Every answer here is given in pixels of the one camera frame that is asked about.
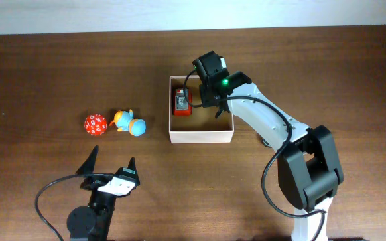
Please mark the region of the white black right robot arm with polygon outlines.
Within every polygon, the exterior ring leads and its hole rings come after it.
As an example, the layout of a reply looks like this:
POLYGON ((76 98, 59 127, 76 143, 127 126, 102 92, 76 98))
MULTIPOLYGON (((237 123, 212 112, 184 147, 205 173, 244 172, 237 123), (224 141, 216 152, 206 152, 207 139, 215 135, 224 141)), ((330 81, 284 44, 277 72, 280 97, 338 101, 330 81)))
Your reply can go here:
POLYGON ((344 181, 330 130, 324 125, 311 128, 284 113, 242 72, 207 74, 200 70, 198 75, 202 107, 217 106, 219 111, 239 117, 275 151, 261 179, 266 180, 276 163, 279 187, 295 213, 283 211, 264 185, 261 189, 277 212, 294 219, 292 240, 327 240, 328 209, 344 181))

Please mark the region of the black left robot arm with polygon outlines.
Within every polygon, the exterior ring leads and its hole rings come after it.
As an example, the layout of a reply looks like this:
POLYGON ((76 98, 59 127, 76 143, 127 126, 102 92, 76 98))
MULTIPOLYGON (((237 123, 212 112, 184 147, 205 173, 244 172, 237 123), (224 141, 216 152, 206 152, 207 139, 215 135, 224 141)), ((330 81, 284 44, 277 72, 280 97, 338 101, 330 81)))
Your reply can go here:
POLYGON ((115 173, 95 173, 98 151, 99 148, 95 147, 76 171, 77 175, 84 176, 80 188, 90 191, 91 197, 88 205, 73 209, 67 217, 71 240, 106 240, 116 200, 129 196, 140 186, 133 157, 127 167, 121 167, 115 173))

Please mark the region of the red toy fire truck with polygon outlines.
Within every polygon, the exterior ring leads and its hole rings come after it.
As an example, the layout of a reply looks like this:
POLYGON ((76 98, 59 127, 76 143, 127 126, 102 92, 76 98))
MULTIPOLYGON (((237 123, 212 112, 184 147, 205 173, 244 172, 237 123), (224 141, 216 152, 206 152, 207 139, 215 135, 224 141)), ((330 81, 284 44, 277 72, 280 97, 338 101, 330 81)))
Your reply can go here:
POLYGON ((188 104, 192 101, 188 89, 176 88, 172 98, 172 114, 174 116, 190 116, 192 107, 188 104))

